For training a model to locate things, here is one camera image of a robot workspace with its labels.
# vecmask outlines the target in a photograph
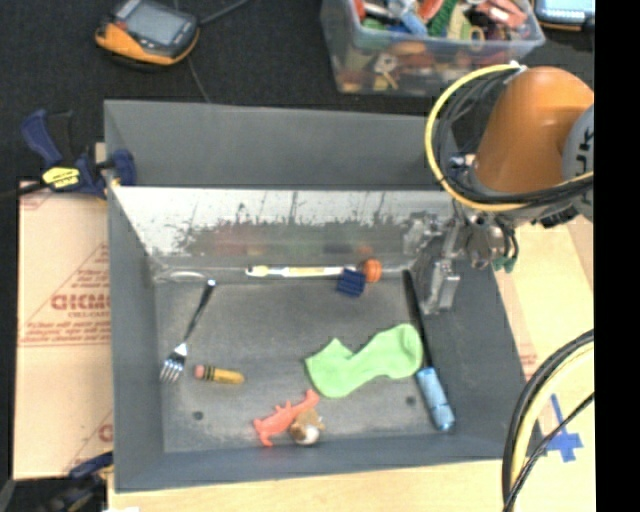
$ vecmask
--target orange robot part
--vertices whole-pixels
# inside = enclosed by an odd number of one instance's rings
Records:
[[[540,66],[517,75],[489,116],[476,153],[476,178],[511,194],[559,185],[569,131],[593,102],[593,90],[562,69]]]

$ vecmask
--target orange device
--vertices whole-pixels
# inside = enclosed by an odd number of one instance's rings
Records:
[[[562,183],[563,151],[593,90],[559,68],[525,70],[498,99],[476,153],[475,174],[489,189],[523,193]]]
[[[170,66],[193,50],[200,28],[192,14],[153,0],[127,0],[95,32],[98,46],[131,64]]]

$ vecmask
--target orange plastic animal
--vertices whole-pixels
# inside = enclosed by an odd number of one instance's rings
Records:
[[[258,432],[260,441],[264,446],[273,446],[269,439],[272,435],[284,432],[293,423],[293,420],[303,411],[312,409],[320,401],[320,396],[313,390],[308,389],[305,399],[297,405],[291,405],[287,400],[284,407],[276,405],[276,412],[265,419],[253,420],[253,426]]]

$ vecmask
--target fork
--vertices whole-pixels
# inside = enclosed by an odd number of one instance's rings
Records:
[[[187,355],[189,353],[187,340],[189,339],[189,336],[191,336],[193,329],[200,320],[202,312],[209,302],[209,298],[211,297],[211,293],[213,292],[215,287],[215,280],[208,279],[204,286],[204,290],[202,290],[200,303],[198,304],[198,307],[193,314],[193,318],[191,318],[191,322],[189,322],[187,332],[182,338],[182,343],[180,343],[173,349],[173,351],[167,356],[167,358],[164,360],[164,363],[162,364],[162,369],[160,370],[161,382],[176,382],[184,372],[184,362],[187,359]]]

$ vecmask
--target blue marker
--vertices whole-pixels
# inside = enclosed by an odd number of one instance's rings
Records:
[[[426,36],[427,27],[424,21],[416,14],[413,0],[390,0],[389,11],[398,17],[407,30],[418,36]]]

